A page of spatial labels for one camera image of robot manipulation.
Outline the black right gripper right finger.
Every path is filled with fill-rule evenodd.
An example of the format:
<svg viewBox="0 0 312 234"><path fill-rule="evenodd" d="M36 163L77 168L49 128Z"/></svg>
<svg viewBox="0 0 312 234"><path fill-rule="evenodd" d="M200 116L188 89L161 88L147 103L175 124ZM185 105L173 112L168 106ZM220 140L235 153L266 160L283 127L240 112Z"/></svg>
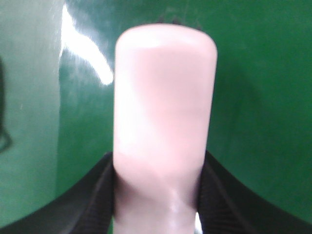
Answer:
<svg viewBox="0 0 312 234"><path fill-rule="evenodd" d="M310 234L308 222L258 196L209 152L199 184L197 212L205 234Z"/></svg>

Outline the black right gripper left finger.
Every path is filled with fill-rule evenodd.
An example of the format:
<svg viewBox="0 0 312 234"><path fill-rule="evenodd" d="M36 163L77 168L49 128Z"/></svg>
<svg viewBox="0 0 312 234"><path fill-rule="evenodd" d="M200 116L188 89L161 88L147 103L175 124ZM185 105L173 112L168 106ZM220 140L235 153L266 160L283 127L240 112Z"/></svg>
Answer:
<svg viewBox="0 0 312 234"><path fill-rule="evenodd" d="M114 206L113 154L107 153L73 187L3 228L2 234L107 234Z"/></svg>

